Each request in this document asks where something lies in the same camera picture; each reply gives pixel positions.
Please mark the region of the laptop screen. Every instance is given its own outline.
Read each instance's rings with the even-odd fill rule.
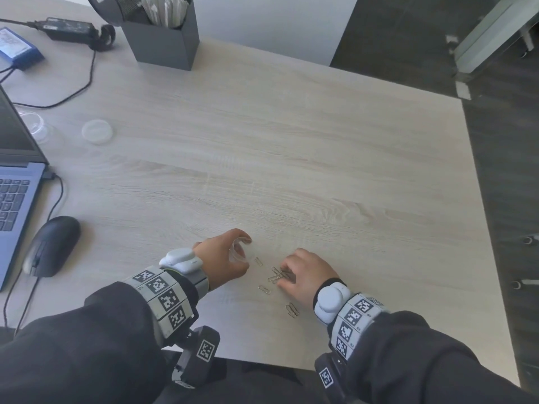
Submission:
[[[0,159],[3,159],[2,155],[16,155],[27,162],[47,162],[0,86]]]

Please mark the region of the wooden desk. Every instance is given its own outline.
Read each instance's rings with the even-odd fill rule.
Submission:
[[[101,22],[65,1],[24,1],[35,7],[0,0],[2,15]],[[14,101],[55,102],[86,82],[87,47],[14,29],[47,57],[5,82]],[[352,289],[422,314],[517,382],[459,100],[211,39],[192,72],[139,65],[119,33],[114,51],[99,54],[91,89],[42,114],[61,136],[43,146],[67,183],[61,213],[84,234],[67,266],[39,285],[28,320],[240,227],[265,266],[199,304],[199,324],[221,334],[219,356],[313,368],[327,351],[310,309],[291,318],[290,299],[266,282],[272,265],[304,247]],[[116,129],[107,145],[80,136],[95,118]],[[57,195],[57,186],[44,191],[33,229]],[[17,286],[11,323],[32,282]]]

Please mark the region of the gray box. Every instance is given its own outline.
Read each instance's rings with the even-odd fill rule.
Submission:
[[[195,2],[187,1],[185,21],[178,28],[153,25],[142,8],[124,21],[122,29],[137,61],[191,70],[200,39]]]

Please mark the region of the person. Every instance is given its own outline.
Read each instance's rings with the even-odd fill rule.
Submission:
[[[248,264],[229,261],[229,248],[239,237],[248,235],[234,229],[195,244],[210,290],[245,275]],[[342,283],[326,261],[301,248],[281,268],[295,275],[295,283],[283,278],[279,287],[306,307],[313,306],[323,284]],[[155,330],[152,311],[135,288],[121,282],[102,288],[83,307],[37,319],[0,348],[0,402],[150,404],[170,382]],[[378,315],[360,335],[346,370],[343,382],[350,394],[375,404],[536,402],[412,312]],[[324,401],[297,382],[252,371],[172,402]]]

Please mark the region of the computer mouse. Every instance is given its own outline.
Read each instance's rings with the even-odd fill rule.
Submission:
[[[37,231],[23,261],[28,275],[49,278],[64,266],[80,238],[80,223],[73,217],[55,217]]]

